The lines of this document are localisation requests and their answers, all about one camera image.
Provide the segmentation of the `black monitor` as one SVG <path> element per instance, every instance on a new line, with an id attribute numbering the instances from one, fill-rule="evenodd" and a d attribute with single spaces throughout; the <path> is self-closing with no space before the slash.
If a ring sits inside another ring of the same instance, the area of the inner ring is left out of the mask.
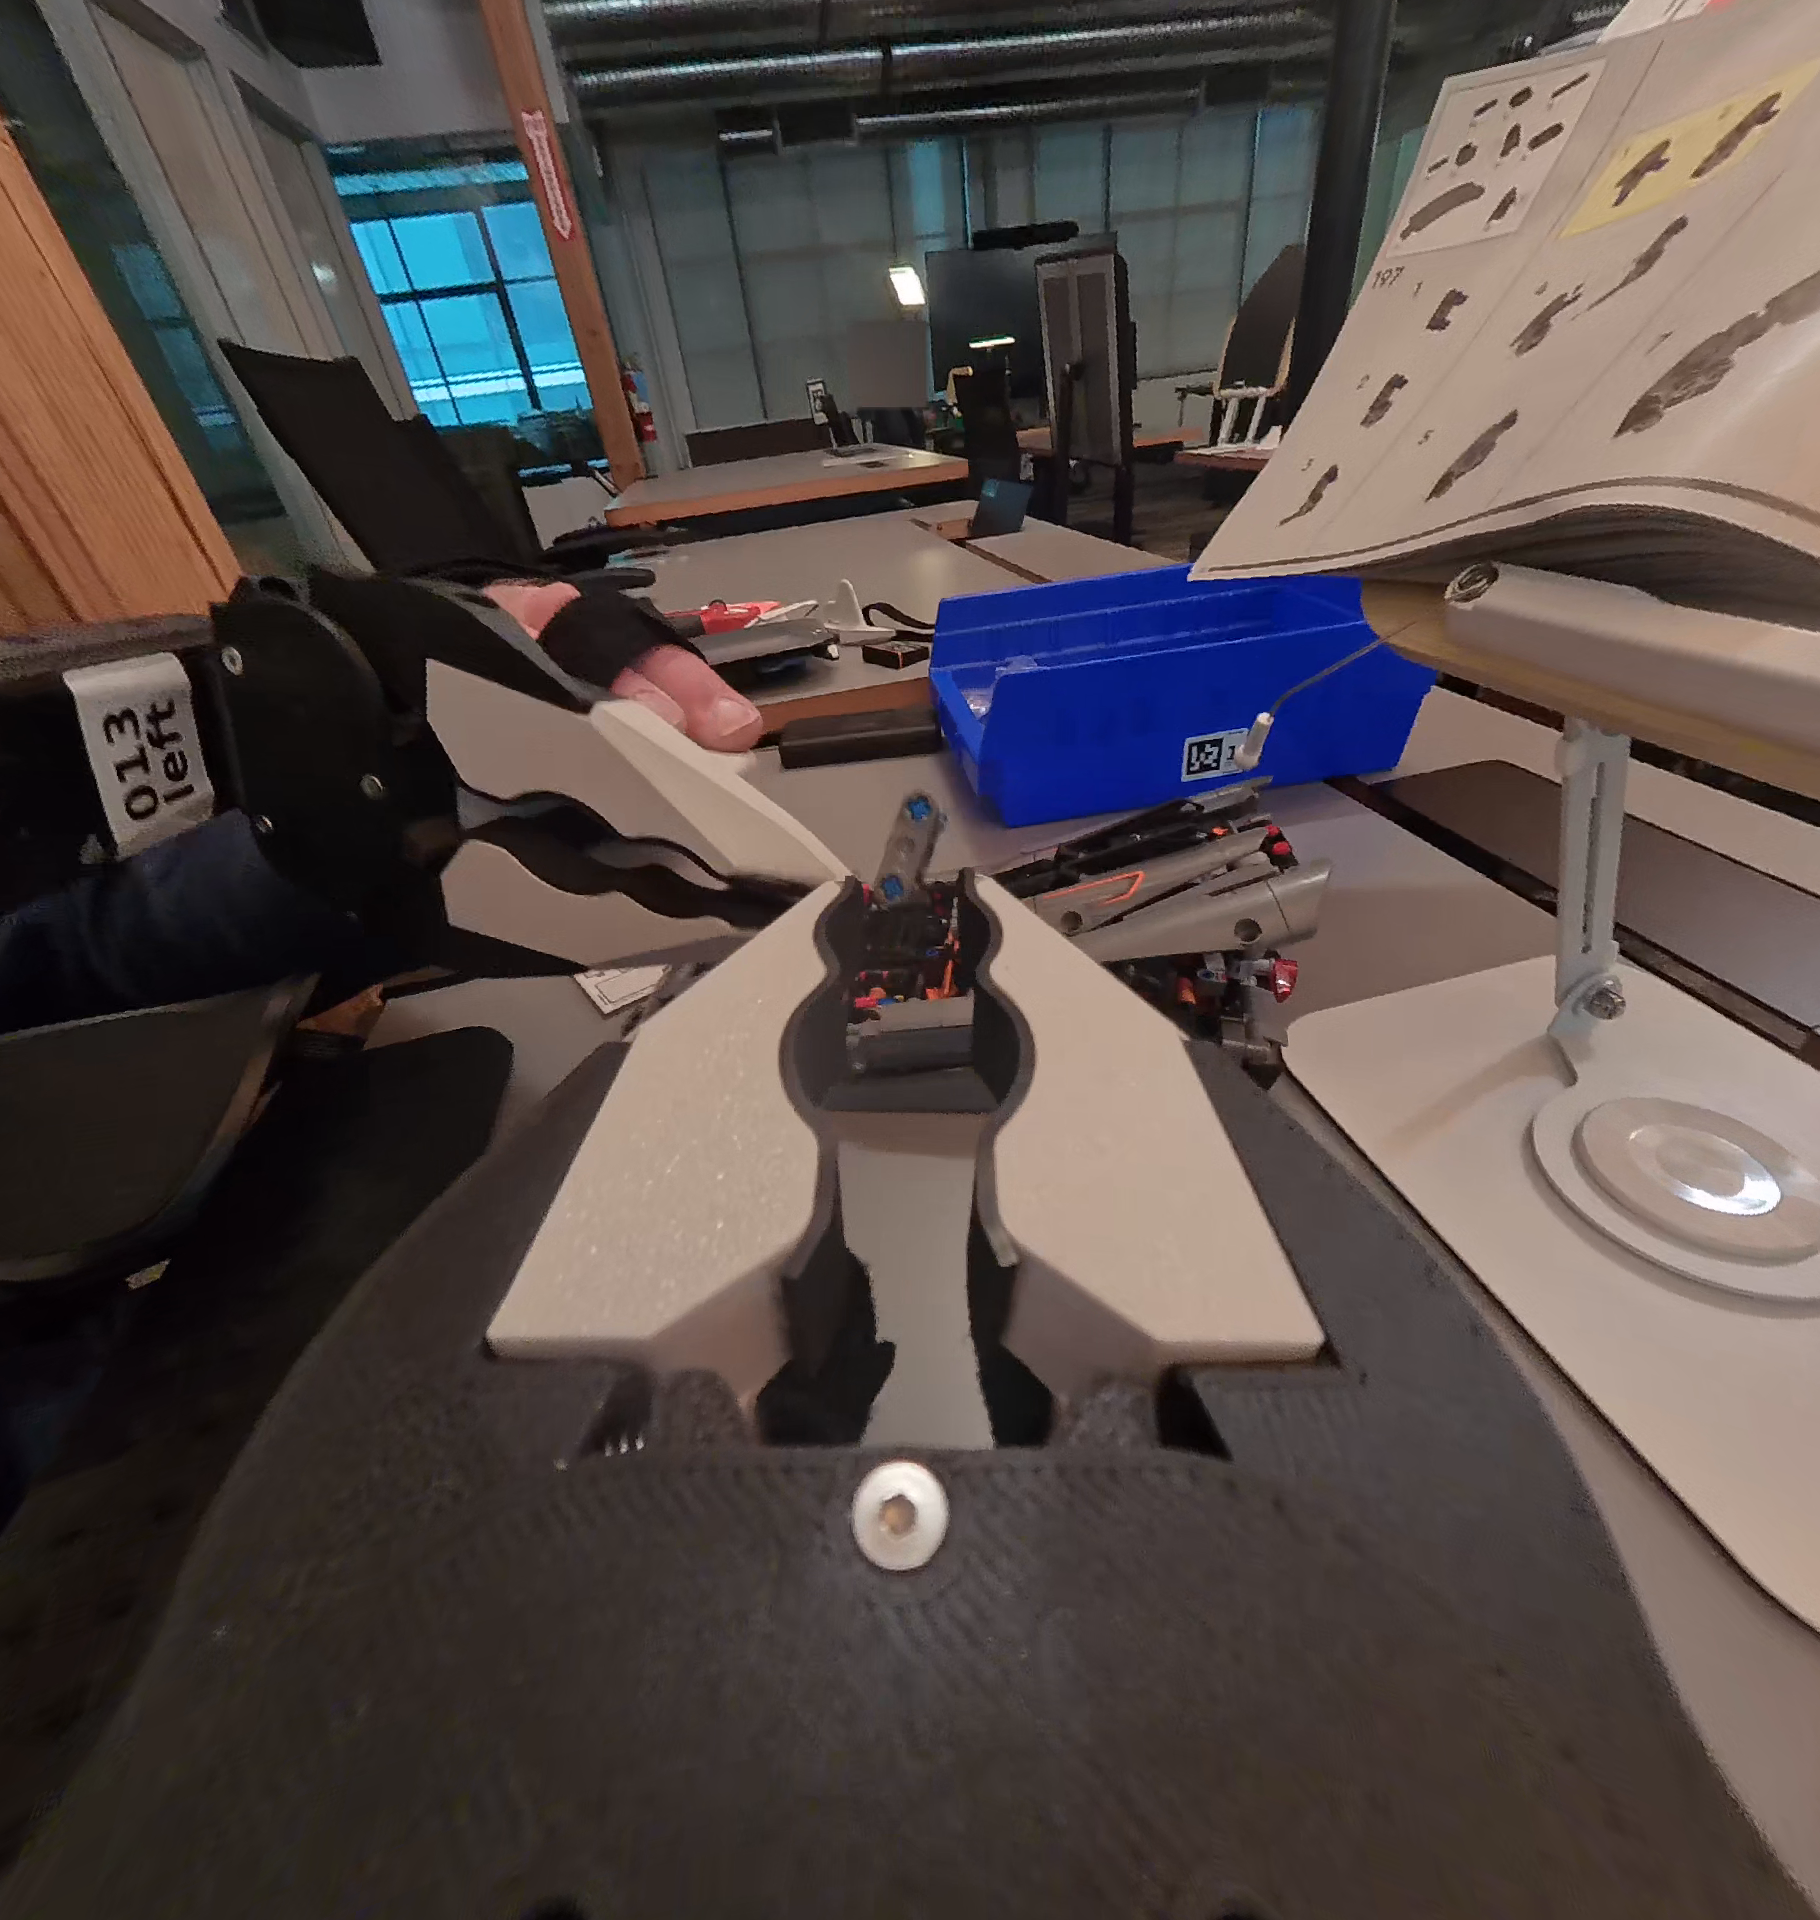
<path id="1" fill-rule="evenodd" d="M 1043 383 L 1038 258 L 1042 247 L 926 251 L 922 283 L 930 388 L 974 366 L 1001 368 L 1009 396 L 1040 402 Z"/>

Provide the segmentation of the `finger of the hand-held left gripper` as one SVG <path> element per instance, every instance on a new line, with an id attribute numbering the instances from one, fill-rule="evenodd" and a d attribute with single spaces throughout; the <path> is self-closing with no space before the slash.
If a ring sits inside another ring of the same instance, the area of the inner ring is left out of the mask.
<path id="1" fill-rule="evenodd" d="M 441 863 L 454 929 L 572 970 L 713 963 L 795 901 L 781 878 L 722 876 L 655 838 L 591 838 L 557 821 L 497 821 Z"/>
<path id="2" fill-rule="evenodd" d="M 671 845 L 724 879 L 812 890 L 849 865 L 711 752 L 630 697 L 568 710 L 431 659 L 426 721 L 455 780 L 491 803 L 580 803 L 617 835 Z"/>

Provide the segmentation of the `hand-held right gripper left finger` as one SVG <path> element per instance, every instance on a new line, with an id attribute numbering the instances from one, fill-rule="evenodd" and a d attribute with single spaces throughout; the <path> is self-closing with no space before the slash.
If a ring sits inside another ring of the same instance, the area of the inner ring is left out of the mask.
<path id="1" fill-rule="evenodd" d="M 658 1010 L 488 1328 L 500 1359 L 705 1374 L 777 1443 L 853 1443 L 893 1368 L 826 1095 L 867 893 L 817 885 Z"/>

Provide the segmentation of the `tall grey cabinet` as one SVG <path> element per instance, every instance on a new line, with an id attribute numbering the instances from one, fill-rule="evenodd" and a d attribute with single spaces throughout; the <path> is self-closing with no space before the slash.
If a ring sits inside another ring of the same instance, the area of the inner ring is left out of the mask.
<path id="1" fill-rule="evenodd" d="M 1136 445 L 1137 330 L 1115 238 L 1043 251 L 1033 286 L 1052 452 L 1124 467 Z"/>

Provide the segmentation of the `black beam with blue pins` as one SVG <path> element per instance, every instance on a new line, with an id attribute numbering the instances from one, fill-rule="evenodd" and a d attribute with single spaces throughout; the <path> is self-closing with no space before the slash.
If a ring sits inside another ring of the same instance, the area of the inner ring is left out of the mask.
<path id="1" fill-rule="evenodd" d="M 870 885 L 873 905 L 896 908 L 928 896 L 932 862 L 943 832 L 945 809 L 933 796 L 924 790 L 904 796 Z"/>

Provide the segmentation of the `white book stand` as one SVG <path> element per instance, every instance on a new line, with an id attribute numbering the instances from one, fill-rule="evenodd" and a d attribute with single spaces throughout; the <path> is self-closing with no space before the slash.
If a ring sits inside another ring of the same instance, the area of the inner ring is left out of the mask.
<path id="1" fill-rule="evenodd" d="M 1296 1019 L 1294 1079 L 1772 1600 L 1820 1633 L 1820 1069 L 1623 968 L 1634 738 L 1820 800 L 1820 613 L 1475 562 L 1398 654 L 1553 706 L 1555 947 Z"/>

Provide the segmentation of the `wooden pillar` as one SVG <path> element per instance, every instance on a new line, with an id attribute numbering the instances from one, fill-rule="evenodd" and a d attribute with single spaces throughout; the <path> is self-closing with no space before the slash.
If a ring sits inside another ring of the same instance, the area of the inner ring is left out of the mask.
<path id="1" fill-rule="evenodd" d="M 0 637 L 202 616 L 240 573 L 0 113 Z"/>

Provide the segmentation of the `blue storage bin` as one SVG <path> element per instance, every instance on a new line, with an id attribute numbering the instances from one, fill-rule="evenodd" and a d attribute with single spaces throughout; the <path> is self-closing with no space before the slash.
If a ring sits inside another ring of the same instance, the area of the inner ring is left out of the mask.
<path id="1" fill-rule="evenodd" d="M 1351 577 L 1162 566 L 947 596 L 928 680 L 978 800 L 1018 828 L 1209 794 L 1264 712 L 1274 785 L 1388 772 L 1436 671 L 1378 641 Z"/>

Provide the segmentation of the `lego instruction booklet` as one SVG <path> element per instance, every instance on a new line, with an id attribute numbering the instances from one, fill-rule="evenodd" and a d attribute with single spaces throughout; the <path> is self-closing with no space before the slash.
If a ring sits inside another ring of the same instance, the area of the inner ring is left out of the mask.
<path id="1" fill-rule="evenodd" d="M 1820 630 L 1820 3 L 1443 83 L 1209 579 L 1470 562 Z"/>

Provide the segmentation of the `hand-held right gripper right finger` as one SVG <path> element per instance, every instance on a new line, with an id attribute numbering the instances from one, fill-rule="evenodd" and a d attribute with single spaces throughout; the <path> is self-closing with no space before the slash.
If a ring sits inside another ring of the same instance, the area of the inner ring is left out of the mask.
<path id="1" fill-rule="evenodd" d="M 992 1095 L 968 1239 L 992 1443 L 1045 1443 L 1109 1382 L 1320 1362 L 1326 1329 L 1182 1031 L 992 876 L 961 876 L 961 938 Z"/>

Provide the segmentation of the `wooden background desk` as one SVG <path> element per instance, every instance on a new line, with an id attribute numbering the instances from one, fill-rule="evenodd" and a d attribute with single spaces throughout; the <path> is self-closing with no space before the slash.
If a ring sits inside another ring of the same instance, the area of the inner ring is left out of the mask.
<path id="1" fill-rule="evenodd" d="M 798 450 L 648 475 L 602 507 L 610 527 L 690 523 L 826 502 L 945 490 L 968 484 L 970 464 L 951 453 L 860 443 Z"/>

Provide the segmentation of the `black perforated mat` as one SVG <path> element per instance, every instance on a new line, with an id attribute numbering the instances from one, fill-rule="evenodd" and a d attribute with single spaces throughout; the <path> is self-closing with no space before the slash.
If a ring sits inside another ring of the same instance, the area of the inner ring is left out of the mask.
<path id="1" fill-rule="evenodd" d="M 467 1024 L 298 1062 L 145 1284 L 0 1309 L 0 1571 L 173 1561 L 298 1356 L 484 1153 L 513 1044 Z"/>

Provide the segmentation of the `person's left hand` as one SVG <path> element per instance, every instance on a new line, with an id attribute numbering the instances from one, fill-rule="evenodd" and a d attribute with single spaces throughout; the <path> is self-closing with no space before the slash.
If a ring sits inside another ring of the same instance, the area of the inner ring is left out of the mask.
<path id="1" fill-rule="evenodd" d="M 758 708 L 648 601 L 620 587 L 568 582 L 493 582 L 484 596 L 570 678 L 655 713 L 703 750 L 739 754 L 755 745 Z"/>

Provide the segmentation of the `white toy airplane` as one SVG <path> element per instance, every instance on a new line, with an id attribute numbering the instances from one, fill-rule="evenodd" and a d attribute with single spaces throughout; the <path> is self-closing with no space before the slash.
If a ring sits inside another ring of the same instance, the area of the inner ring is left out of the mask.
<path id="1" fill-rule="evenodd" d="M 875 630 L 849 577 L 838 579 L 828 596 L 788 603 L 783 613 L 805 631 L 805 654 L 829 661 L 841 655 L 843 639 Z"/>

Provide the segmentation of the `grey lego car model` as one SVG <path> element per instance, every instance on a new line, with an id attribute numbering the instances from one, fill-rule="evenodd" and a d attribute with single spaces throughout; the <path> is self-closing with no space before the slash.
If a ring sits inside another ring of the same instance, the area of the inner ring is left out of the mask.
<path id="1" fill-rule="evenodd" d="M 1280 1076 L 1282 1042 L 1261 1014 L 1296 990 L 1291 949 L 1317 929 L 1329 863 L 1296 854 L 1260 780 L 1128 813 L 992 878 L 1186 1035 L 1264 1088 Z M 970 1069 L 970 1015 L 908 1014 L 959 1004 L 975 984 L 961 879 L 936 878 L 930 862 L 926 897 L 893 908 L 871 903 L 870 887 L 847 987 L 852 1078 Z"/>

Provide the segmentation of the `lego sticker sheet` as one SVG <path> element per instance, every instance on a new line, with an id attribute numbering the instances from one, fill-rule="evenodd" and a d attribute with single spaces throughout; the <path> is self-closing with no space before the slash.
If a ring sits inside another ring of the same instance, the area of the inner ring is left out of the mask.
<path id="1" fill-rule="evenodd" d="M 600 1018 L 634 1025 L 682 995 L 703 972 L 703 963 L 650 963 L 584 970 L 572 980 Z"/>

